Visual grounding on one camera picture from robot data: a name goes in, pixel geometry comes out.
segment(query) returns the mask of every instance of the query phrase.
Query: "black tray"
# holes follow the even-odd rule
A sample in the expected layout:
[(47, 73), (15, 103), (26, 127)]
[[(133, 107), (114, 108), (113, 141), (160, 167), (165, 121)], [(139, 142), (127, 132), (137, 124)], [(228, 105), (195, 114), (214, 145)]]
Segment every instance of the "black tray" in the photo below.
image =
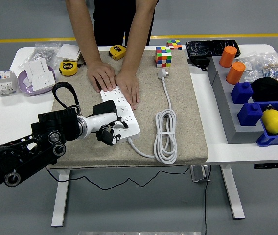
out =
[(190, 61), (197, 67), (206, 71), (211, 56), (221, 56), (226, 46), (237, 49), (235, 58), (240, 56), (239, 46), (236, 40), (204, 40), (186, 42), (186, 49)]

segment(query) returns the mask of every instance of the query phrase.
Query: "yellow tape measure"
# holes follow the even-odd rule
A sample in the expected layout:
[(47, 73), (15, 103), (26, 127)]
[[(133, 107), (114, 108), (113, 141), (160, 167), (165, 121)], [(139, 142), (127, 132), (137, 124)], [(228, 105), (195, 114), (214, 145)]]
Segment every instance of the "yellow tape measure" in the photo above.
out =
[(64, 76), (73, 76), (78, 72), (77, 62), (66, 61), (60, 64), (60, 73)]
[(121, 45), (115, 45), (110, 48), (110, 56), (116, 61), (123, 58), (126, 53), (126, 48)]

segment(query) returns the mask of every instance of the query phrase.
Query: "power cord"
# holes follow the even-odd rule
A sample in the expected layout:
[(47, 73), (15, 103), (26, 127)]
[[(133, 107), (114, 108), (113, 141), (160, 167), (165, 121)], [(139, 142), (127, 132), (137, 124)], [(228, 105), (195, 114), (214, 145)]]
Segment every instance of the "power cord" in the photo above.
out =
[(120, 185), (123, 185), (124, 183), (126, 183), (127, 181), (131, 181), (131, 182), (134, 182), (136, 185), (138, 185), (139, 187), (144, 187), (146, 186), (148, 183), (150, 183), (155, 177), (157, 177), (157, 175), (160, 173), (160, 172), (163, 172), (163, 173), (166, 173), (166, 174), (173, 174), (173, 175), (184, 175), (187, 171), (189, 170), (189, 168), (187, 168), (184, 173), (172, 173), (172, 172), (167, 172), (167, 171), (163, 171), (163, 170), (160, 170), (154, 177), (152, 177), (147, 183), (145, 183), (144, 185), (140, 185), (138, 184), (136, 181), (130, 179), (129, 177), (127, 178), (127, 180), (125, 180), (124, 182), (122, 183), (119, 183), (117, 185), (114, 185), (110, 188), (102, 188), (101, 186), (97, 185), (96, 183), (92, 182), (90, 179), (88, 179), (86, 176), (81, 176), (79, 178), (75, 178), (75, 179), (68, 179), (68, 180), (58, 180), (49, 170), (48, 170), (48, 173), (50, 174), (50, 176), (52, 176), (52, 178), (54, 180), (56, 180), (57, 182), (60, 182), (60, 183), (64, 183), (64, 182), (67, 182), (67, 181), (74, 181), (74, 180), (80, 180), (80, 179), (83, 179), (85, 178), (86, 180), (88, 180), (91, 184), (97, 186), (99, 189), (103, 190), (103, 191), (106, 191), (106, 190), (110, 190), (110, 189), (113, 189), (117, 186), (120, 186)]
[[(165, 91), (165, 95), (168, 102), (168, 109), (164, 109), (161, 112), (158, 112), (155, 116), (155, 122), (157, 126), (157, 134), (154, 141), (154, 155), (147, 155), (140, 152), (135, 145), (133, 144), (133, 140), (131, 138), (127, 138), (128, 143), (132, 146), (136, 153), (140, 154), (146, 158), (156, 158), (159, 162), (164, 163), (166, 165), (173, 164), (177, 159), (177, 143), (176, 143), (176, 136), (175, 136), (175, 129), (176, 129), (176, 114), (174, 110), (172, 110), (172, 105), (169, 99), (169, 95), (167, 92), (165, 78), (168, 77), (168, 73), (165, 69), (161, 69), (158, 72), (158, 78), (161, 79), (163, 83), (163, 88)], [(163, 123), (166, 119), (166, 129), (163, 130)], [(165, 146), (163, 145), (163, 138), (166, 138)]]
[(205, 235), (207, 235), (207, 188), (209, 183), (209, 176), (211, 175), (212, 166), (209, 167), (208, 180), (206, 183), (206, 189), (204, 190), (204, 222), (205, 222)]

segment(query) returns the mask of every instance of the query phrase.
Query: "hand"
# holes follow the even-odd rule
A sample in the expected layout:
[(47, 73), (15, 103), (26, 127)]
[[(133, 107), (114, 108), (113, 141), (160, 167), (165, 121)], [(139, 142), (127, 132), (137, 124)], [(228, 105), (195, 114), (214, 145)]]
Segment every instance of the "hand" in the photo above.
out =
[(111, 91), (115, 88), (115, 72), (107, 63), (103, 63), (102, 61), (92, 62), (88, 65), (87, 76), (97, 92), (100, 92), (100, 87), (105, 92), (108, 90)]
[(132, 109), (137, 108), (137, 103), (140, 102), (139, 82), (135, 74), (121, 71), (116, 77), (115, 82), (121, 89), (127, 102)]

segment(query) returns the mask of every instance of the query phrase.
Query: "robotic arm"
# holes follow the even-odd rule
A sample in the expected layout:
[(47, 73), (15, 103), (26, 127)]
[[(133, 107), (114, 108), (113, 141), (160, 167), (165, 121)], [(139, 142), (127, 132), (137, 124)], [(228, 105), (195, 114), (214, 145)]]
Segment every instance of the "robotic arm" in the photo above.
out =
[[(76, 105), (67, 107), (57, 98), (56, 90), (60, 87), (72, 92)], [(84, 117), (71, 84), (57, 83), (53, 94), (65, 107), (64, 110), (39, 114), (39, 122), (31, 124), (31, 135), (0, 145), (0, 184), (4, 182), (9, 187), (17, 186), (47, 165), (56, 164), (66, 152), (66, 141), (83, 139), (90, 133), (96, 133), (98, 140), (114, 145), (120, 135), (114, 136), (114, 128), (110, 127), (119, 122), (128, 128), (117, 115), (112, 100), (95, 105), (93, 114)]]

